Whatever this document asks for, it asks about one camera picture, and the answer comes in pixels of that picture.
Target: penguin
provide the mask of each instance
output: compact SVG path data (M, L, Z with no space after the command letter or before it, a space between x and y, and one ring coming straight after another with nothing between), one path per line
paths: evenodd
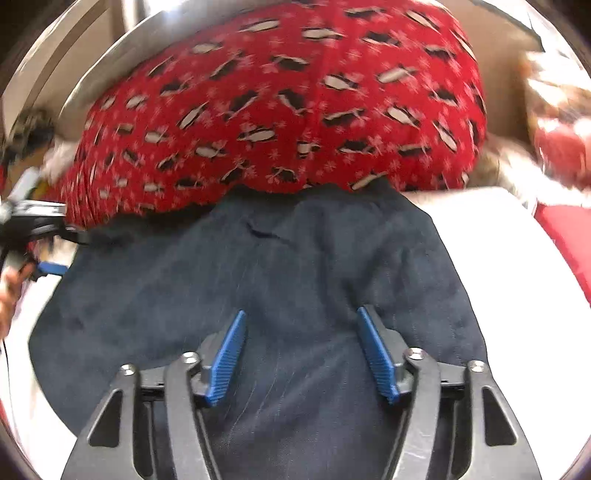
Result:
M303 72L310 65L310 62L307 60L298 57L288 57L287 55L273 55L270 60L282 69L291 70L292 72Z
M300 160L305 160L311 153L318 152L320 145L313 142L297 141L297 156Z
M154 182L144 183L144 191L148 193L162 193L164 191L164 185Z
M99 145L99 143L103 137L103 130L104 130L104 128L100 127L98 132L95 135L95 147L97 147Z
M344 143L337 148L337 152L344 154L361 153L363 155L372 155L376 153L376 151L377 149L365 140L345 140Z
M223 47L222 42L204 42L195 45L191 50L191 53L195 55L204 55L211 51L220 50Z
M277 140L277 136L275 135L273 128L258 126L252 130L240 133L237 140L242 142L250 142L252 146L257 142L270 142Z
M233 169L227 172L221 179L220 183L222 185L230 185L231 183L238 181L242 178L244 174L244 170L249 166L248 160L242 160L238 165L236 165Z
M369 172L369 175L366 175L362 179L350 182L349 188L353 191L362 189L369 185L371 182L373 182L375 179L383 177L384 175L386 175L386 172L376 173L372 170L371 172Z
M457 42L460 44L460 46L466 51L466 53L468 55L470 55L472 57L472 59L476 60L476 55L474 54L474 51L472 50L472 47L470 46L470 44L467 42L467 40L465 38L463 38L458 32L456 32L455 30L452 30L452 35L454 37L456 37Z
M304 96L289 88L277 92L277 98L296 115L304 115L307 112Z
M136 109L137 107L143 105L148 100L147 95L134 95L125 103L125 107L129 110Z
M240 50L235 55L226 60L224 63L222 63L217 69L215 69L209 76L209 79L219 80L224 78L226 75L232 73L234 70L236 70L236 67L238 66L238 59L243 56L244 53L242 52L242 50Z
M284 167L271 167L271 173L285 183L297 183L297 176L293 170Z
M399 64L398 67L378 73L375 78L379 83L394 83L399 82L403 78L412 76L417 72L418 69L415 67L405 67L404 65Z
M416 10L407 10L405 15L423 27L431 28L436 32L440 31L439 25L437 25L433 20L421 12L417 12Z
M172 82L166 83L160 89L160 96L168 97L168 96L180 93L180 92L184 92L188 88L189 88L188 82L181 82L179 79L174 79Z
M359 89L359 84L353 80L349 80L342 72L325 75L322 79L322 84L327 88L340 92L343 90L357 91Z
M118 189L124 189L127 186L128 179L122 179L115 177L115 187Z
M113 104L115 103L115 96L111 96L111 97L107 97L105 99L105 101L102 103L102 105L100 106L100 110L101 111L105 111L108 110L109 108L111 108L113 106Z
M239 32L264 32L267 30L274 30L275 28L279 28L281 22L279 22L276 18L267 18L265 20L260 20L258 22L253 22L248 25L243 25Z
M132 124L119 124L115 129L119 135L130 135L134 131L134 126Z
M301 36L306 40L320 41L320 40L340 40L345 36L331 28L326 27L310 27L302 28Z
M167 171L170 170L171 168L174 168L174 166L177 164L178 162L178 154L174 154L174 155L170 155L169 157L166 157L163 160L160 160L157 165L156 165L156 169L159 171Z
M401 45L400 40L397 38L391 37L387 33L377 33L371 30L361 37L361 41L370 45L388 45L390 47L399 47Z
M327 127L338 127L340 125L349 125L356 118L360 118L365 113L365 108L353 108L346 112L331 113L326 115L322 122Z
M484 103L484 99L482 98L482 94L478 90L478 87L471 83L470 89L472 90L472 95L474 96L474 101L476 102L478 108L486 115L486 104Z
M164 73L164 71L166 70L166 67L168 66L168 64L173 60L174 60L174 57L168 57L167 59L161 61L152 70L150 70L146 74L146 77L153 79L153 78L157 77L158 75L162 75Z
M131 163L134 167L138 167L139 166L139 157L138 154L131 151L129 148L126 148L125 150L123 150L123 153L121 155L123 157L123 159L128 162Z
M207 102L202 103L201 105L192 108L187 115L182 117L178 123L177 127L181 130L185 130L193 125L199 118L203 115L203 112L207 109Z
M254 90L248 90L243 95L236 97L232 100L230 108L222 116L225 122L230 121L232 118L238 115L242 110L252 104L258 98L258 93Z
M452 51L449 51L445 47L440 47L438 45L425 45L423 50L429 55L430 57L434 57L436 59L443 60L448 62L456 58L456 54Z
M195 149L195 155L203 158L209 158L211 161L215 160L217 157L225 157L226 154L227 152L224 150L224 148L214 147L211 143L200 145Z
M431 151L428 145L402 145L398 148L398 153L401 157L416 157L418 155L427 155Z
M437 130L437 133L439 133L439 138L445 143L446 147L452 152L457 153L457 140L453 137L453 133L437 120L433 121L433 126L435 127L435 130Z
M429 98L434 99L436 102L445 103L446 105L457 107L456 96L449 90L446 90L445 88L438 88L437 90L432 90L431 93L429 93Z
M361 18L363 20L369 20L374 15L382 15L384 13L386 13L386 9L381 7L348 8L345 10L347 17Z
M151 131L146 132L144 141L158 145L162 140L166 140L168 135L165 132Z
M195 177L183 177L174 184L174 188L177 190L200 189L201 187L203 187L203 183Z
M105 157L105 170L108 169L112 164L113 160L115 159L115 153L109 152Z
M389 106L385 110L384 115L392 120L396 120L403 125L411 125L415 128L419 128L421 126L421 122L418 120L418 118L416 118L408 111L406 107L403 106Z

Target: blue gripper pad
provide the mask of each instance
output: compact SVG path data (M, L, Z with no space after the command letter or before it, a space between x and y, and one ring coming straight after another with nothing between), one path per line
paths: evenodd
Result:
M398 388L396 386L396 369L390 358L386 346L382 341L377 328L374 325L365 307L357 310L359 323L359 337L365 352L365 358L374 374L380 395L386 397L391 404L398 400Z
M211 380L205 394L207 404L214 407L228 390L234 368L246 339L246 314L240 310L228 329L212 362Z

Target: red patterned fabric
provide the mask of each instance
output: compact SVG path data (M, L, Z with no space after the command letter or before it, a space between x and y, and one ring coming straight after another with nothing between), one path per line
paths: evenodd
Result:
M175 44L107 91L54 197L90 226L216 202L237 182L460 188L486 131L481 91L442 7L281 4Z

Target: white surface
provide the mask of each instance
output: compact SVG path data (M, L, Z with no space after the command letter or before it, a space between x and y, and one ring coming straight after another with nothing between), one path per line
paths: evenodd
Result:
M433 218L472 302L495 379L544 480L558 480L591 432L591 382L581 381L591 368L591 309L574 275L504 189L406 196ZM26 292L7 340L18 434L44 480L59 479L74 444L39 389L27 349L56 280L46 278ZM568 357L561 359L562 352ZM0 371L5 374L2 365ZM6 404L5 389L0 397Z

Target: dark blue garment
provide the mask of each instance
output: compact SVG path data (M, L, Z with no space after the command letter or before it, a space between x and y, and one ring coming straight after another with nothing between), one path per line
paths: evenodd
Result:
M486 360L431 218L385 180L356 193L237 188L205 215L119 218L92 240L30 340L49 403L78 433L120 365L164 365L244 309L234 379L206 415L225 480L381 478L402 410L363 356L365 303L438 361Z

